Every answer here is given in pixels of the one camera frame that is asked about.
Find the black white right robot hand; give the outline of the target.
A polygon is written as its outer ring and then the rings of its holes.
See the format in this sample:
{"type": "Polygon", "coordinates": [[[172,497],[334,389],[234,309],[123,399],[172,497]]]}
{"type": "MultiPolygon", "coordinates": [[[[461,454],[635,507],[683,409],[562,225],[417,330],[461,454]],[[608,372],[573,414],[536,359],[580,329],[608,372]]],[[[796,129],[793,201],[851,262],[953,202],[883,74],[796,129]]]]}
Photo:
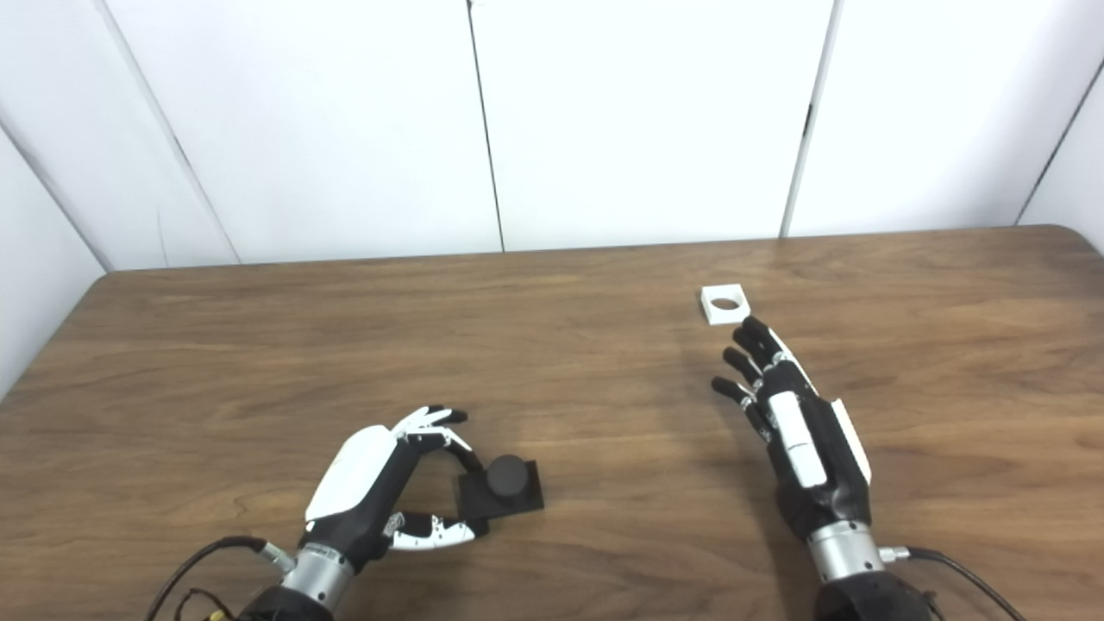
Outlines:
{"type": "Polygon", "coordinates": [[[843,401],[819,394],[767,323],[749,316],[723,361],[743,377],[715,377],[764,442],[781,518],[813,555],[824,583],[887,568],[871,533],[870,464],[843,401]]]}

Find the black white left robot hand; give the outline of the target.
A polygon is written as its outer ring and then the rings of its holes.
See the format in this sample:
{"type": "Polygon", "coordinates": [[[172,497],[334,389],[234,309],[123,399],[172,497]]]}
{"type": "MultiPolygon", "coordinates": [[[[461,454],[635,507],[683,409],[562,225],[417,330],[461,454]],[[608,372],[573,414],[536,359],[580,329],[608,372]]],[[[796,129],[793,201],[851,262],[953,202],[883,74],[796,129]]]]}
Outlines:
{"type": "Polygon", "coordinates": [[[422,406],[391,428],[376,424],[348,436],[304,513],[296,565],[282,580],[280,592],[331,615],[368,562],[392,550],[429,551],[485,537],[490,530],[485,519],[397,508],[429,452],[445,449],[469,473],[482,469],[474,449],[452,428],[465,421],[465,411],[422,406]]]}

